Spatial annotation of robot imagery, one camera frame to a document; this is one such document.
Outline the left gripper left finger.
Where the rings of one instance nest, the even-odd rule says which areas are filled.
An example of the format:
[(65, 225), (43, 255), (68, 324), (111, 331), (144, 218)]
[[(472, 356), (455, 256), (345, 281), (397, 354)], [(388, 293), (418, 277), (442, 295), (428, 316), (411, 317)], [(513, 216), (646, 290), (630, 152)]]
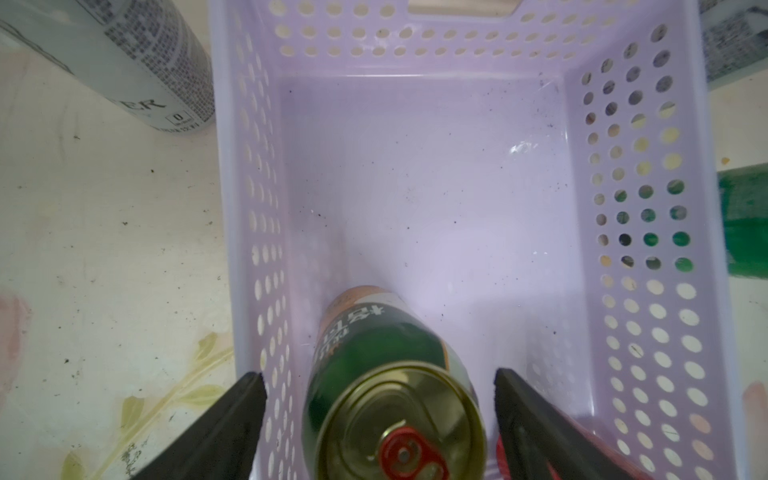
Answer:
[(265, 415), (263, 375), (248, 372), (135, 480), (247, 479)]

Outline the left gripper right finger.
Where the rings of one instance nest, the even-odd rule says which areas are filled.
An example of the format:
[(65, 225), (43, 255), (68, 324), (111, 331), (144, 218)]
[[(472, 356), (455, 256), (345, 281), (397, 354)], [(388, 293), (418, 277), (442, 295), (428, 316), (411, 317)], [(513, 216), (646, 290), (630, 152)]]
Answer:
[(497, 370), (496, 459), (504, 479), (648, 479), (649, 474), (549, 403), (516, 372)]

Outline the dark green gold-top can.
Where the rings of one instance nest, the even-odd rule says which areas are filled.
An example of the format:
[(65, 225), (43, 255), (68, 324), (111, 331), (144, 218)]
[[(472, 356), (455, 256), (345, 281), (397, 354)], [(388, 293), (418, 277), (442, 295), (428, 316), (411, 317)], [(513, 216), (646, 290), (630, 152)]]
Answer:
[(350, 288), (324, 312), (303, 411), (314, 479), (481, 479), (487, 441), (457, 353), (395, 293)]

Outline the purple plastic basket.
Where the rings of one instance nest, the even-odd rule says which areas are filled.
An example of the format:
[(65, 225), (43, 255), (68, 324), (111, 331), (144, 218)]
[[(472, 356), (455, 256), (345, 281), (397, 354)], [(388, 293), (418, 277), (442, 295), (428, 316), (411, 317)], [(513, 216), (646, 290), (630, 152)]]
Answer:
[(322, 312), (398, 294), (494, 441), (508, 368), (655, 479), (746, 479), (695, 1), (213, 1), (255, 479), (305, 479)]

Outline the green soda can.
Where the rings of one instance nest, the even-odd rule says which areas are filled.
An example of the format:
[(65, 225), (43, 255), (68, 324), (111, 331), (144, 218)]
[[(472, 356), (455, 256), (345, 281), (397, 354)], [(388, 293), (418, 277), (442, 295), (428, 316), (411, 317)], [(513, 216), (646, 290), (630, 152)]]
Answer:
[(731, 276), (767, 279), (767, 164), (718, 173)]

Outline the silver can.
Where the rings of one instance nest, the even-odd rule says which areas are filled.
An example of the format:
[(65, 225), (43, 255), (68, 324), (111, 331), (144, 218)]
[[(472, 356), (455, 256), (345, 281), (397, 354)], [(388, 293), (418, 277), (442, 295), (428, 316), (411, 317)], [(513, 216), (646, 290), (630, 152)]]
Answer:
[(210, 57), (171, 1), (4, 1), (1, 29), (156, 130), (215, 117)]
[(710, 90), (767, 69), (767, 0), (701, 0)]

